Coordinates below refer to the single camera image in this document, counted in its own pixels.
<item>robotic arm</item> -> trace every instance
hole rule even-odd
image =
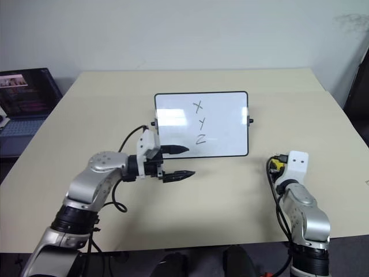
[[[291,221],[291,276],[317,277],[329,275],[330,223],[318,208],[316,199],[304,184],[308,154],[291,151],[274,157],[270,163],[274,188],[282,196],[282,210]]]
[[[78,276],[83,248],[99,222],[97,213],[104,206],[114,184],[135,181],[146,175],[163,182],[179,181],[192,176],[193,171],[163,171],[163,153],[178,154],[188,148],[177,145],[160,146],[157,133],[146,129],[137,143],[137,155],[120,152],[100,152],[88,161],[86,169],[72,181],[51,226],[46,228],[39,244],[23,272],[28,276]]]

